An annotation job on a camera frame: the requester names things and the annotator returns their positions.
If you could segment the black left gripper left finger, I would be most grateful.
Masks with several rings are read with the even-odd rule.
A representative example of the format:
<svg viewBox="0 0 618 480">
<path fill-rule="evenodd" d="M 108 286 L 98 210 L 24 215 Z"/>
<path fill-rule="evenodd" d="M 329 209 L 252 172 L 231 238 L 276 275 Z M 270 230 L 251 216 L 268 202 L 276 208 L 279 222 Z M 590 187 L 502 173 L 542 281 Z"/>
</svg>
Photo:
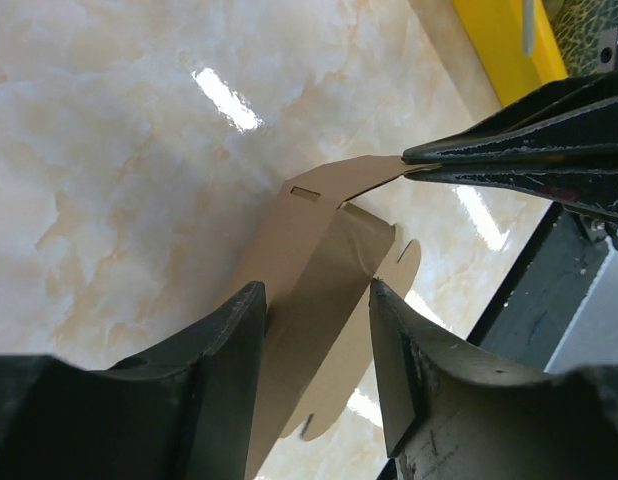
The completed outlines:
<svg viewBox="0 0 618 480">
<path fill-rule="evenodd" d="M 266 295 L 218 309 L 106 370 L 0 355 L 0 479 L 241 479 Z"/>
</svg>

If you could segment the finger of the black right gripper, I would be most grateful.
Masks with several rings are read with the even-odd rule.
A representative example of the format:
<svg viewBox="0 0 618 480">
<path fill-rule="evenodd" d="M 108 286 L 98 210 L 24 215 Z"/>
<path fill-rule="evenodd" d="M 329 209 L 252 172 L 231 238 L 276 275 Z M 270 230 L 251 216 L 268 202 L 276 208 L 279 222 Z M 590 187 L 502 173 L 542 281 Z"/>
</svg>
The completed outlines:
<svg viewBox="0 0 618 480">
<path fill-rule="evenodd" d="M 550 82 L 468 130 L 404 151 L 406 164 L 469 165 L 618 154 L 618 71 Z"/>
<path fill-rule="evenodd" d="M 439 164 L 411 171 L 406 178 L 517 191 L 618 224 L 618 166 L 598 168 L 564 162 Z"/>
</svg>

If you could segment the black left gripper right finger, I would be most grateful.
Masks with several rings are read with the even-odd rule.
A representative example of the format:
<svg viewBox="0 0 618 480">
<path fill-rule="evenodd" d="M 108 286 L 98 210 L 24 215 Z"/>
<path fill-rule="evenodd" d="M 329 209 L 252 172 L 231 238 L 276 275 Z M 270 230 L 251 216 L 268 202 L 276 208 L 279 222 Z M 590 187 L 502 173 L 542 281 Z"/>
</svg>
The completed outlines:
<svg viewBox="0 0 618 480">
<path fill-rule="evenodd" d="M 618 365 L 491 354 L 370 285 L 384 479 L 618 479 Z"/>
</svg>

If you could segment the brown cardboard box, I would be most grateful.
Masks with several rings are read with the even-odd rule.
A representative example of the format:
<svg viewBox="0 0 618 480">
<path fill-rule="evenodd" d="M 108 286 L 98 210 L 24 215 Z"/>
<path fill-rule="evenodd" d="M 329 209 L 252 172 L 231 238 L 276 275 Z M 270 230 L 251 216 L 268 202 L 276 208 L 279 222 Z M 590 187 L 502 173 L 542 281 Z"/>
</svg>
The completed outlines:
<svg viewBox="0 0 618 480">
<path fill-rule="evenodd" d="M 247 478 L 277 440 L 324 434 L 369 367 L 370 282 L 407 293 L 420 246 L 355 199 L 411 171 L 398 156 L 366 155 L 286 181 L 238 263 L 226 292 L 260 281 L 267 301 Z"/>
</svg>

